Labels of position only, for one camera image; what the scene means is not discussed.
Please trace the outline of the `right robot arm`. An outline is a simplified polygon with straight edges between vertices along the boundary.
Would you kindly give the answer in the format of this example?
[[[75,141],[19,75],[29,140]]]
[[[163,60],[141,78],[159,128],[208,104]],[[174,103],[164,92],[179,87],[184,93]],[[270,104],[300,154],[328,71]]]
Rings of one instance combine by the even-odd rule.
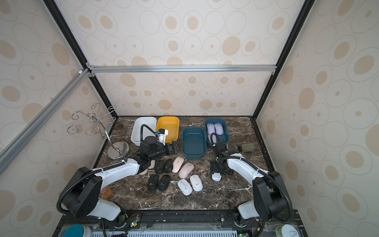
[[[237,172],[253,188],[253,200],[234,207],[227,218],[238,226],[256,217],[264,221],[276,219],[282,223],[292,222],[293,205],[278,172],[259,168],[238,151],[227,149],[221,142],[213,144],[212,149],[215,161],[210,163],[210,176],[213,181],[219,182],[224,175]]]

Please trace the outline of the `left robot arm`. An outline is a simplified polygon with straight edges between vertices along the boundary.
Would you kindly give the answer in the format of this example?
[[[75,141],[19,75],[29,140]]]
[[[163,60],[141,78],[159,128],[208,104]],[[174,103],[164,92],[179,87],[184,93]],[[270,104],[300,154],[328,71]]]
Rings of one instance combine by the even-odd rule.
[[[142,173],[153,160],[181,152],[183,145],[180,141],[164,145],[158,138],[148,136],[141,142],[140,151],[126,160],[103,168],[79,168],[61,192],[57,210],[77,218],[92,216],[116,220],[121,208],[114,202],[99,198],[100,191],[120,179]]]

